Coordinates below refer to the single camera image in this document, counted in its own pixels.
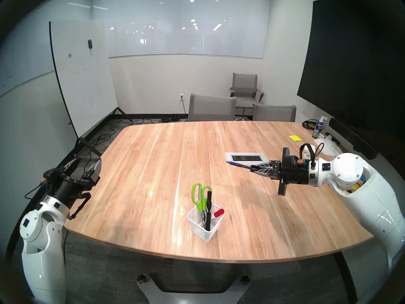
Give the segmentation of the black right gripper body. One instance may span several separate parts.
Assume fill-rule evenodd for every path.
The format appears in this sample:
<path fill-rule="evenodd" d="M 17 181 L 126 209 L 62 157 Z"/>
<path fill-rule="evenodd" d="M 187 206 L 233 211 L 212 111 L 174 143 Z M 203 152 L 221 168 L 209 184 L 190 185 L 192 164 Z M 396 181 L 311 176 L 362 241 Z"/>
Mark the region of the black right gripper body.
<path fill-rule="evenodd" d="M 282 179 L 279 181 L 278 195 L 285 196 L 288 184 L 309 184 L 310 160 L 290 155 L 288 147 L 283 148 L 280 171 Z"/>

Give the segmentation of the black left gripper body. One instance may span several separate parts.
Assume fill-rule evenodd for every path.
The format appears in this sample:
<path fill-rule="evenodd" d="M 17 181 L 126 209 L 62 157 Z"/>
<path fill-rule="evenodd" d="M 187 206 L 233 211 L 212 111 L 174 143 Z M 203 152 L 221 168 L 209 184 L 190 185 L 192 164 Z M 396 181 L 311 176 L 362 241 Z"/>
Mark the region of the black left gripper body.
<path fill-rule="evenodd" d="M 52 197 L 71 209 L 77 199 L 84 199 L 87 202 L 91 198 L 89 190 L 91 183 L 88 179 L 75 180 L 65 176 L 56 185 Z"/>

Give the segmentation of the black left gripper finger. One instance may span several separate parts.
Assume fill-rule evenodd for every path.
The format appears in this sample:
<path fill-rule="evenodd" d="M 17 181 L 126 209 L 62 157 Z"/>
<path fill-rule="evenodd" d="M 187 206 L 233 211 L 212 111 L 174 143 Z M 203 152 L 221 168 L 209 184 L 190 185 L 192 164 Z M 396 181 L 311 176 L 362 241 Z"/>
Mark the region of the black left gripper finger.
<path fill-rule="evenodd" d="M 102 167 L 102 159 L 100 158 L 96 163 L 94 163 L 88 171 L 82 175 L 82 182 L 84 183 L 84 188 L 93 188 L 96 186 L 100 180 L 100 173 Z"/>
<path fill-rule="evenodd" d="M 70 178 L 82 160 L 81 156 L 75 157 L 60 169 L 60 178 Z"/>

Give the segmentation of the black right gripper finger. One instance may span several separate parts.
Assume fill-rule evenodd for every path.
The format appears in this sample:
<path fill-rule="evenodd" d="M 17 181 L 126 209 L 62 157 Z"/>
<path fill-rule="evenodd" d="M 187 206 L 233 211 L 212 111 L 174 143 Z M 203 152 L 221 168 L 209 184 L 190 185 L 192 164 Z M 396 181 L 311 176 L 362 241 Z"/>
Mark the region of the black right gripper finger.
<path fill-rule="evenodd" d="M 259 164 L 251 165 L 250 170 L 252 171 L 271 171 L 271 170 L 280 170 L 281 161 L 268 161 L 261 162 Z"/>
<path fill-rule="evenodd" d="M 262 177 L 268 177 L 272 180 L 282 179 L 282 174 L 279 169 L 253 169 L 252 172 Z"/>

